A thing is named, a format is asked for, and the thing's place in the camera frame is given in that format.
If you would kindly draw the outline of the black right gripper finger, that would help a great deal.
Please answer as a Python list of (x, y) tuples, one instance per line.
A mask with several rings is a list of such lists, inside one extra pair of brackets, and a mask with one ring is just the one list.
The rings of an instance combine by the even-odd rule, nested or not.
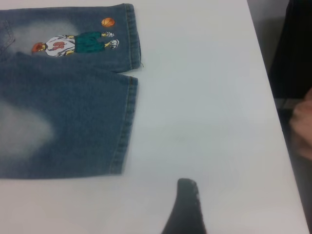
[(206, 234), (199, 190), (194, 180), (180, 178), (177, 181), (175, 203), (163, 234)]

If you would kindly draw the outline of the blurry bare person hand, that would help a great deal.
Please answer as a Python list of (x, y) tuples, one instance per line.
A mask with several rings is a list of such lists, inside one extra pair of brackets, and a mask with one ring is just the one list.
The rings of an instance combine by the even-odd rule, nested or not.
[(293, 148), (300, 156), (312, 160), (312, 89), (294, 108), (290, 127)]

